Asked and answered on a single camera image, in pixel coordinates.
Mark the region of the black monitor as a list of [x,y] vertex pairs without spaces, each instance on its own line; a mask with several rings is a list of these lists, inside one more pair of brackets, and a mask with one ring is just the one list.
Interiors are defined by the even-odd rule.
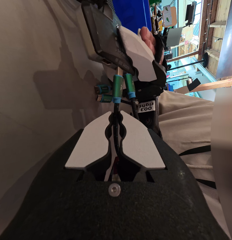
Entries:
[[190,26],[193,24],[195,19],[195,11],[196,11],[197,2],[193,1],[191,4],[188,4],[186,7],[186,16],[185,16],[185,26]]

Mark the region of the silver hub adapter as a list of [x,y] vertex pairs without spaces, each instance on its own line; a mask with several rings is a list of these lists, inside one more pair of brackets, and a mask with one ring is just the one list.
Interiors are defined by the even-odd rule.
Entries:
[[116,70],[134,75],[132,61],[126,55],[119,33],[121,21],[112,1],[82,1],[81,10],[90,35],[93,52],[90,59]]

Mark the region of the blue plastic bin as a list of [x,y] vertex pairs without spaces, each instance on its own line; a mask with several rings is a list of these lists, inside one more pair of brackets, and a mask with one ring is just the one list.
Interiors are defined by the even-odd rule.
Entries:
[[138,33],[138,29],[147,27],[152,30],[150,5],[148,0],[113,0],[113,6],[122,26]]

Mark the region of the person's right forearm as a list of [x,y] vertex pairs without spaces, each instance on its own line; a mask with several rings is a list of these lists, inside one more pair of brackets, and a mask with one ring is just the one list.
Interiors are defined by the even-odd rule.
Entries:
[[178,154],[211,143],[214,102],[165,91],[159,97],[163,140]]

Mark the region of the black square lamp panel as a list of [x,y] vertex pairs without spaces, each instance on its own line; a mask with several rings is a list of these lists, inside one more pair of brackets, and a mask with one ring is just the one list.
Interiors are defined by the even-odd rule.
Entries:
[[194,79],[191,83],[189,80],[187,80],[187,88],[188,88],[189,92],[192,92],[200,84],[201,84],[201,82],[198,80],[198,78]]

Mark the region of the wood-framed leaf sign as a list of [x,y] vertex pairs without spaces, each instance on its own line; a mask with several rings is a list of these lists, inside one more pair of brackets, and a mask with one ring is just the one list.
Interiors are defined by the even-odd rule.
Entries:
[[163,17],[163,26],[165,28],[177,25],[176,7],[171,7],[170,5],[164,6],[162,11],[162,17]]

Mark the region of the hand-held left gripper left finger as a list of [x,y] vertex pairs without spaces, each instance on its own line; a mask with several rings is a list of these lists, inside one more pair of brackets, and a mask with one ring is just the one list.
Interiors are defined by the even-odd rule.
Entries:
[[104,181],[112,162],[113,113],[106,112],[82,131],[65,168],[90,172],[97,181]]

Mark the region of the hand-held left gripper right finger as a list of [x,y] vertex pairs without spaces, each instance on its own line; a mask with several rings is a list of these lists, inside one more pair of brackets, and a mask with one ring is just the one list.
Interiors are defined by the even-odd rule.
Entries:
[[118,114],[120,126],[120,147],[118,175],[121,181],[134,181],[141,172],[165,170],[166,166],[153,141],[148,128],[124,111]]

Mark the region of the person's cream sweatshirt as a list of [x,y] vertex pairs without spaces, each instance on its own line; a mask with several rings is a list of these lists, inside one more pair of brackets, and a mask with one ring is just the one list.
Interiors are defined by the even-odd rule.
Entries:
[[231,239],[216,187],[210,141],[194,141],[190,149],[183,151],[179,156],[197,180],[206,203],[217,223]]

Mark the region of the person's right hand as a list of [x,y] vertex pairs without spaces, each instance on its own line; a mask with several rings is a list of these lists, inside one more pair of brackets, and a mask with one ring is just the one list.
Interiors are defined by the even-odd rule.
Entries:
[[148,46],[152,53],[155,54],[156,40],[152,33],[148,30],[147,27],[142,27],[139,33],[143,42]]

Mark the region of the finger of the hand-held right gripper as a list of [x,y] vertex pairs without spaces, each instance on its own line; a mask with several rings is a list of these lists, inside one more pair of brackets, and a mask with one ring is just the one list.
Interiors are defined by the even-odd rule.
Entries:
[[132,60],[132,65],[137,70],[138,80],[141,82],[157,80],[152,64],[153,53],[142,38],[123,26],[119,27],[119,33],[126,55]]

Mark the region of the grey desk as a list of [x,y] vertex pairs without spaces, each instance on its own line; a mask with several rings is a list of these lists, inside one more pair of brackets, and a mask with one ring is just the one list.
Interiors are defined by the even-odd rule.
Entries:
[[112,104],[87,57],[78,1],[0,1],[0,199],[28,169]]

